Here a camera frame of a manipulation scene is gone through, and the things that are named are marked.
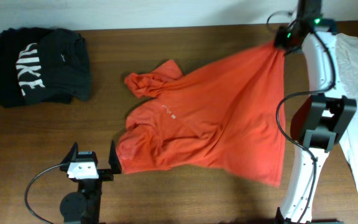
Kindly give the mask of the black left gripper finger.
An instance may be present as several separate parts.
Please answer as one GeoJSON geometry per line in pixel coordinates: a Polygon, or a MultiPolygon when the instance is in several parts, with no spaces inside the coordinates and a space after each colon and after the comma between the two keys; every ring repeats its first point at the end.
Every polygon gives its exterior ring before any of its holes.
{"type": "Polygon", "coordinates": [[[111,141],[108,163],[111,170],[122,170],[121,163],[119,162],[116,152],[116,145],[113,140],[111,141]]]}
{"type": "Polygon", "coordinates": [[[74,142],[74,144],[72,145],[70,151],[68,152],[68,154],[63,158],[63,160],[61,161],[62,164],[67,164],[70,162],[73,162],[78,154],[78,143],[74,142]]]}

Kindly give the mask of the orange polo shirt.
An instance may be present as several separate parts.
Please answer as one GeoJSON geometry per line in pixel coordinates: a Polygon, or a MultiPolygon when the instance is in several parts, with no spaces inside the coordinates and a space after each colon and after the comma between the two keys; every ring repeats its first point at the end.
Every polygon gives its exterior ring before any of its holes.
{"type": "Polygon", "coordinates": [[[273,43],[184,74],[174,60],[125,77],[146,102],[126,118],[116,151],[125,174],[183,165],[222,169],[278,187],[285,139],[276,120],[284,52],[273,43]]]}

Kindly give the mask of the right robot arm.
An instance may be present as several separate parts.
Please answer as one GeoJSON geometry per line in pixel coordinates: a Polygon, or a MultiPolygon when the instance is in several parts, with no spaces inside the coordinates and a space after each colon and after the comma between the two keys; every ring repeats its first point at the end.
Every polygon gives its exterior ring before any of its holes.
{"type": "Polygon", "coordinates": [[[322,2],[299,0],[292,21],[278,28],[274,45],[287,54],[301,52],[308,69],[306,101],[293,115],[290,133],[280,132],[295,146],[287,194],[277,208],[278,224],[312,223],[312,204],[321,169],[356,113],[355,99],[341,84],[335,46],[337,26],[323,17],[322,2]]]}

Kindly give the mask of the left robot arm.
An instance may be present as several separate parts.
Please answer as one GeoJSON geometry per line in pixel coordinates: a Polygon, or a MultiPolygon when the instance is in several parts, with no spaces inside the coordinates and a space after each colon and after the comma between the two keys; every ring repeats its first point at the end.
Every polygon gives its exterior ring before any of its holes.
{"type": "Polygon", "coordinates": [[[78,184],[77,191],[64,196],[60,203],[64,223],[99,224],[103,182],[113,181],[114,175],[122,173],[114,142],[110,146],[108,163],[110,168],[99,169],[94,151],[80,152],[78,144],[73,144],[60,168],[78,184]]]}

